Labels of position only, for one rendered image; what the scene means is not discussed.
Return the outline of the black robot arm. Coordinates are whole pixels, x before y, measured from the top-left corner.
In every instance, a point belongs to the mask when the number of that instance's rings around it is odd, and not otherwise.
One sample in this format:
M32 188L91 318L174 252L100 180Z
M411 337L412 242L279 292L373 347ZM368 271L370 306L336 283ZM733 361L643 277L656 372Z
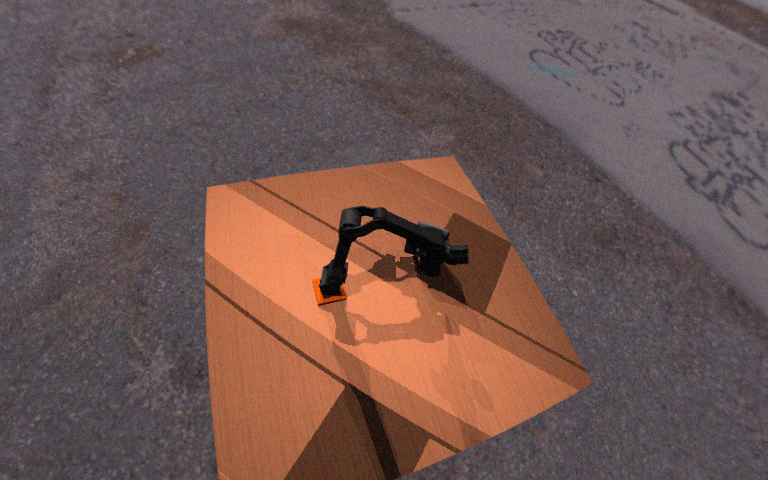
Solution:
M373 217L373 220L361 226L361 216ZM351 243L357 237L366 236L379 229L410 240L425 252L419 253L420 275L439 276L440 264L443 262L448 262L448 265L468 264L468 245L449 246L449 240L443 235L441 229L419 226L388 212L383 207L350 207L341 212L338 230L339 240L334 259L323 267L319 287L324 299L340 294L340 286L345 284L348 271L346 259Z

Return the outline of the dark grey sloped panel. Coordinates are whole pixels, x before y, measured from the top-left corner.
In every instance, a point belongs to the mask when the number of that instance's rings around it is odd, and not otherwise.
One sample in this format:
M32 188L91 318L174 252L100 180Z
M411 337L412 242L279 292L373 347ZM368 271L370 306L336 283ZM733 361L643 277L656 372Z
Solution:
M448 238L449 233L450 233L449 230L446 230L446 229L443 229L443 228L440 228L440 227L437 227L437 226L433 226L433 225L430 225L430 224L427 224L427 223L423 223L423 222L420 222L420 221L418 222L418 225L422 226L422 227L431 226L431 227L435 227L435 228L441 229L443 231L443 235L445 235L447 238ZM419 252L419 250L420 250L419 248L416 249L416 251L418 251L418 252Z

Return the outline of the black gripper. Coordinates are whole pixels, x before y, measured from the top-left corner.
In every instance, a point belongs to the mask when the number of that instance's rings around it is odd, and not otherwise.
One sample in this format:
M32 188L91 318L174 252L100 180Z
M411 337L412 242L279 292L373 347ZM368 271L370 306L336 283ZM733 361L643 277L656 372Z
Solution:
M414 243L414 242L412 242L410 240L407 240L404 251L406 253L415 255L417 248L420 249L420 247L416 243ZM419 253L425 253L425 252L420 249Z

